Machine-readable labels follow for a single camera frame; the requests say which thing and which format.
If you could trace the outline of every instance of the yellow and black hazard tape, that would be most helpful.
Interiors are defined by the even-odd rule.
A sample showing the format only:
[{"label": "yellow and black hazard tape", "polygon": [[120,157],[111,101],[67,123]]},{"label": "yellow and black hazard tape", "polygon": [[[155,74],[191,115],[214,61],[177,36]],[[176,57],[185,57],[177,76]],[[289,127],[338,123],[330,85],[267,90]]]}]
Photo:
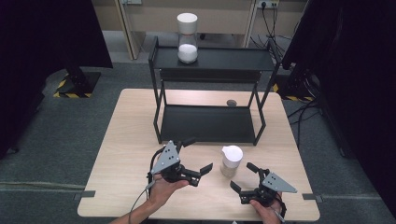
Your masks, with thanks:
[{"label": "yellow and black hazard tape", "polygon": [[75,91],[73,84],[68,84],[67,81],[70,81],[69,75],[66,74],[64,79],[59,83],[56,92],[53,94],[54,97],[65,97],[65,98],[89,98],[92,93],[79,93]]},{"label": "yellow and black hazard tape", "polygon": [[[277,84],[275,84],[273,86],[274,88],[274,92],[278,92],[279,91],[279,87],[277,86]],[[297,96],[291,96],[291,95],[281,95],[281,98],[283,100],[292,100],[292,101],[313,101],[314,97],[312,96],[304,96],[304,97],[297,97]]]}]

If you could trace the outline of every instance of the white lid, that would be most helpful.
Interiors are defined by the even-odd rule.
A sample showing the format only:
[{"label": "white lid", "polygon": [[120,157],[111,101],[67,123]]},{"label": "white lid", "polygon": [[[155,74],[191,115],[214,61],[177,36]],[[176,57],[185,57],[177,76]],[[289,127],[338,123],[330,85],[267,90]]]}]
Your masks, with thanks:
[{"label": "white lid", "polygon": [[183,35],[192,35],[197,31],[198,17],[192,13],[181,13],[177,16],[178,31]]},{"label": "white lid", "polygon": [[244,157],[244,152],[237,146],[223,147],[222,151],[224,152],[223,162],[229,168],[237,167]]}]

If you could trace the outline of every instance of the hand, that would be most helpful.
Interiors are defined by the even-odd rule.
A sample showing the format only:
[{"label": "hand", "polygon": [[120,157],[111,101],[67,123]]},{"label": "hand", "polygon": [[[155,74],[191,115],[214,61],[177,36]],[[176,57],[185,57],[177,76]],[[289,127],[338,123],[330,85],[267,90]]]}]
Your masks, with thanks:
[{"label": "hand", "polygon": [[274,200],[274,203],[271,207],[263,207],[259,202],[256,200],[250,200],[250,204],[256,209],[256,213],[262,218],[262,223],[264,224],[279,224],[280,219],[277,217],[275,209],[279,214],[281,212],[280,203],[277,200]]},{"label": "hand", "polygon": [[169,183],[164,180],[161,175],[155,175],[153,179],[155,180],[155,184],[151,188],[148,201],[154,206],[154,208],[156,208],[155,210],[162,207],[177,189],[181,189],[189,185],[187,180]]}]

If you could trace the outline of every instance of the top shelf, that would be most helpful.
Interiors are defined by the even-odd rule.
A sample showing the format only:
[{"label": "top shelf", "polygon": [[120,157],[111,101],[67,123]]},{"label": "top shelf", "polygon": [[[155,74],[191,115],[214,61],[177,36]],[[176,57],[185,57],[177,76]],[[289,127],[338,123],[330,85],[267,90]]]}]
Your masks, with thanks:
[{"label": "top shelf", "polygon": [[273,71],[275,66],[267,49],[198,48],[194,63],[182,63],[177,48],[156,45],[150,53],[155,69]]}]

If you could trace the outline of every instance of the bottom shelf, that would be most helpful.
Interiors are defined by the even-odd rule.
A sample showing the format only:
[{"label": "bottom shelf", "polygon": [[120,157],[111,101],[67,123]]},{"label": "bottom shelf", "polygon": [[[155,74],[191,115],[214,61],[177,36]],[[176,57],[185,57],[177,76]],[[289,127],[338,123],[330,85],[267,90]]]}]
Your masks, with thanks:
[{"label": "bottom shelf", "polygon": [[255,133],[248,107],[167,105],[161,139],[197,142],[254,143]]}]

